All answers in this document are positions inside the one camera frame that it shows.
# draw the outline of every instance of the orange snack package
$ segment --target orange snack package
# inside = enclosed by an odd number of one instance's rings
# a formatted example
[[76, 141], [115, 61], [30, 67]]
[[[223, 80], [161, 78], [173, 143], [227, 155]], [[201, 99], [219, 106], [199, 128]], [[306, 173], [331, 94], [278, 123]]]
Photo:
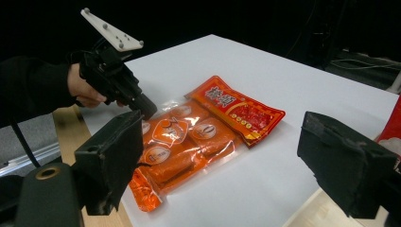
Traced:
[[144, 152], [129, 184], [142, 211], [159, 207], [162, 195], [200, 170], [230, 160], [240, 144], [257, 144], [285, 115], [218, 76], [184, 97], [184, 103], [143, 122]]

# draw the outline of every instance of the red food packet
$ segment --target red food packet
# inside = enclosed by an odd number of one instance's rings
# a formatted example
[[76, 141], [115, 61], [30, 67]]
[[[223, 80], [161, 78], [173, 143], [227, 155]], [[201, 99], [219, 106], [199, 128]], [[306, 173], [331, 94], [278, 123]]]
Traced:
[[[215, 100], [202, 98], [212, 93]], [[285, 115], [232, 90], [217, 76], [185, 97], [142, 124], [144, 152], [129, 184], [142, 211], [156, 209], [162, 195], [212, 163], [235, 157], [238, 145], [254, 146]]]
[[398, 154], [398, 160], [394, 165], [394, 170], [401, 174], [401, 96], [395, 103], [389, 121], [376, 141], [384, 148]]
[[263, 140], [286, 115], [229, 87], [213, 76], [185, 97], [198, 101], [237, 131], [248, 147]]

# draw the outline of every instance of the hand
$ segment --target hand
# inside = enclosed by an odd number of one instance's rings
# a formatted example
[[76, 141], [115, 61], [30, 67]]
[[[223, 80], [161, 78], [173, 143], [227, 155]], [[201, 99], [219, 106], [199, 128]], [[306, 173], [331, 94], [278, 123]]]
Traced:
[[79, 63], [70, 66], [67, 83], [71, 96], [76, 96], [77, 101], [84, 107], [94, 108], [107, 100], [107, 97], [103, 96], [79, 76]]

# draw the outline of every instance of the white table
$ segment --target white table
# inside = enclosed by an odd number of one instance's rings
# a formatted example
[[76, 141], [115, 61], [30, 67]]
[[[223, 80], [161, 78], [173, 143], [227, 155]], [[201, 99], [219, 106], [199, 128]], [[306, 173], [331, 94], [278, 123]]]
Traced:
[[[161, 207], [140, 211], [129, 189], [122, 201], [134, 227], [282, 226], [319, 188], [297, 156], [306, 111], [332, 116], [375, 138], [398, 98], [214, 35], [127, 62], [156, 105], [182, 97], [213, 75], [287, 115], [260, 144], [168, 194]], [[91, 134], [128, 111], [81, 109]]]

